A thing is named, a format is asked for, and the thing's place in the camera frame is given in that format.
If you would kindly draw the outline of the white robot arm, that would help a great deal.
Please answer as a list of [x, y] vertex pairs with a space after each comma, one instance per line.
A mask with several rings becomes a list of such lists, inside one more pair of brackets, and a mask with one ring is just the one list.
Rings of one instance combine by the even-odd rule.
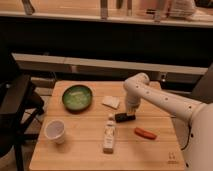
[[144, 99], [185, 121], [191, 127], [185, 149], [186, 171], [213, 171], [213, 103], [155, 89], [149, 82], [145, 73], [138, 73], [124, 81], [126, 110], [136, 111]]

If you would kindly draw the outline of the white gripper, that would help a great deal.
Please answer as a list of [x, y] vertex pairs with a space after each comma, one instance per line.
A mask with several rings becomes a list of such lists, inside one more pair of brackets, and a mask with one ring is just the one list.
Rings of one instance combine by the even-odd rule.
[[134, 92], [126, 92], [125, 107], [128, 115], [134, 115], [141, 103], [141, 97]]

